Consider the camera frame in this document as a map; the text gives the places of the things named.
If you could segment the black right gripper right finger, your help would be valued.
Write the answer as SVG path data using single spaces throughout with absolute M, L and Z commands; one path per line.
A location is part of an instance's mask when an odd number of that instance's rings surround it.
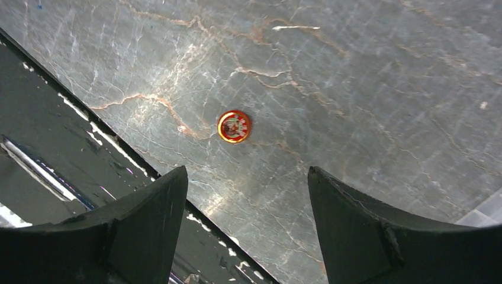
M 308 190 L 330 283 L 500 283 L 501 226 L 421 217 L 310 167 Z

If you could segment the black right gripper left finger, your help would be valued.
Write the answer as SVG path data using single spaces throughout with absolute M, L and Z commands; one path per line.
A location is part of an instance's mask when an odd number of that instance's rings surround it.
M 168 283 L 188 174 L 58 224 L 1 230 L 2 283 Z

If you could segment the small red round tin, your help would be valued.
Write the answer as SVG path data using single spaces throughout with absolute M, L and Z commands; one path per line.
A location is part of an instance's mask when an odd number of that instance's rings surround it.
M 243 111 L 231 110 L 223 113 L 217 123 L 218 135 L 226 142 L 244 142 L 251 133 L 252 121 Z

